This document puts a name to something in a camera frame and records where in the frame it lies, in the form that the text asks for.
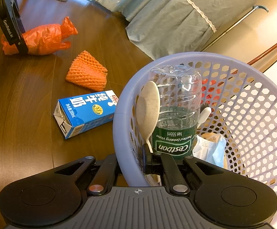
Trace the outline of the orange plastic bag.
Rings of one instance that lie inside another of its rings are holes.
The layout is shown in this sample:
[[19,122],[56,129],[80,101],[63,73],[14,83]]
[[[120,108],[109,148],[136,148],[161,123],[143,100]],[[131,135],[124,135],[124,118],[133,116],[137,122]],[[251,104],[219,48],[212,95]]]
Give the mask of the orange plastic bag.
[[47,24],[37,26],[23,33],[23,44],[8,43],[5,36],[1,37],[2,50],[5,55],[29,54],[29,55],[49,55],[56,51],[67,50],[71,47],[71,42],[66,41],[71,35],[77,35],[75,28],[69,17],[65,17],[61,24]]

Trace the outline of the beige plastic spoon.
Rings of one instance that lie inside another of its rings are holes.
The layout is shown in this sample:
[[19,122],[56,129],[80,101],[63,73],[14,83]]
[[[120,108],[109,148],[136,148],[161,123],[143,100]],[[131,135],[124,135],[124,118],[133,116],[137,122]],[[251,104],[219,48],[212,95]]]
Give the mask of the beige plastic spoon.
[[148,81],[141,90],[136,105],[136,120],[139,132],[145,140],[151,153],[152,145],[149,138],[151,137],[160,112],[160,94],[156,83]]

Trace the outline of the blue surgical face mask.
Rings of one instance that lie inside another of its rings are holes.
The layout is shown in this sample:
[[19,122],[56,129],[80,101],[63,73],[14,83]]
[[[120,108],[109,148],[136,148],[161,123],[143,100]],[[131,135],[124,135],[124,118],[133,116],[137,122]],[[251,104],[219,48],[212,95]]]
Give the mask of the blue surgical face mask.
[[226,163],[224,159],[225,147],[226,140],[224,137],[218,143],[213,143],[197,136],[197,143],[193,148],[193,156],[223,168]]

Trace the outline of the white brush handle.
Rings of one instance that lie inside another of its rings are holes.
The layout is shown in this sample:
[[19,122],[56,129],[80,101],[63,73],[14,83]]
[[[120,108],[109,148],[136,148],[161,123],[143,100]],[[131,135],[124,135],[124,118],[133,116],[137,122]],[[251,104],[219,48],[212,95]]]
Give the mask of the white brush handle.
[[210,114],[211,114],[211,107],[209,106],[209,104],[207,102],[201,104],[199,120],[197,122],[197,128],[199,128],[200,125],[207,120]]

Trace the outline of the blue milk carton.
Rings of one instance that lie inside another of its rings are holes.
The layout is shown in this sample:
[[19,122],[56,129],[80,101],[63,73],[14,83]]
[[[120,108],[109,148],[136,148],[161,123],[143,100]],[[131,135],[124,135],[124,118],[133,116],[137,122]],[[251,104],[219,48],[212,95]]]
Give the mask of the blue milk carton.
[[53,116],[69,139],[112,121],[117,103],[113,90],[63,98],[58,100]]

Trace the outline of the clear plastic water bottle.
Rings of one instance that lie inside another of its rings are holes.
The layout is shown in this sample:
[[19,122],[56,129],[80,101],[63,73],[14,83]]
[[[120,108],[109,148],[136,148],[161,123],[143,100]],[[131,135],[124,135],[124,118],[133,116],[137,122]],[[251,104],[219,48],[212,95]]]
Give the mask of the clear plastic water bottle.
[[159,118],[151,136],[154,152],[174,159],[191,156],[200,117],[200,73],[184,65],[164,65],[152,68],[149,79],[156,83],[160,94]]

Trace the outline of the orange foam fruit net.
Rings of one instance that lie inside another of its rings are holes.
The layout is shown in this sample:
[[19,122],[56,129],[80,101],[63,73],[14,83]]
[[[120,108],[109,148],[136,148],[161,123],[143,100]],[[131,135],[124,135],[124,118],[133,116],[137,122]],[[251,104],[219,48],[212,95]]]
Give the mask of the orange foam fruit net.
[[82,51],[71,63],[66,81],[102,92],[107,84],[108,70],[88,51]]

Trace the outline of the lavender plastic mesh basket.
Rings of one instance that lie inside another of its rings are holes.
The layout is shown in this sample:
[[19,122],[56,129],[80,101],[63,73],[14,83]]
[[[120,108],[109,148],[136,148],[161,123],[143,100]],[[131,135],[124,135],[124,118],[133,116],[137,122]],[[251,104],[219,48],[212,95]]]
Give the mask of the lavender plastic mesh basket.
[[[202,76],[202,102],[212,113],[199,134],[226,138],[230,171],[258,180],[277,195],[277,86],[262,72],[236,59],[207,52],[177,53],[139,70],[123,89],[113,121],[114,147],[128,185],[149,185],[143,173],[142,145],[136,101],[154,67],[185,65]],[[273,223],[277,222],[277,212]]]

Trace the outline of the brown paper wrapper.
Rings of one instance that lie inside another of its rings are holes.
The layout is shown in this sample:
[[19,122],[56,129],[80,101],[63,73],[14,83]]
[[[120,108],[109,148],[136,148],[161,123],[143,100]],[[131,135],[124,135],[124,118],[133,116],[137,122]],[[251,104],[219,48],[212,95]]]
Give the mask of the brown paper wrapper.
[[221,134],[217,134],[217,133],[204,133],[201,135],[201,137],[205,140],[208,140],[210,142],[213,143],[218,143],[221,139],[222,139],[222,135]]

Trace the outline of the red broom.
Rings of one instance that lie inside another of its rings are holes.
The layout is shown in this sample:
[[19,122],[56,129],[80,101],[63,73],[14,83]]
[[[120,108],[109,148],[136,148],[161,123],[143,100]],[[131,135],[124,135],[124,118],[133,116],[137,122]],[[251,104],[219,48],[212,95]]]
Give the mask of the red broom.
[[[266,73],[270,71],[274,73],[273,68],[277,67],[277,43],[269,49],[256,56],[247,64],[247,77],[249,82],[253,82],[251,74],[253,69]],[[235,79],[244,78],[238,67],[232,68],[229,65],[222,65],[219,63],[206,64],[210,70],[202,73],[202,102],[215,106],[221,95],[221,90],[226,82],[232,82]]]

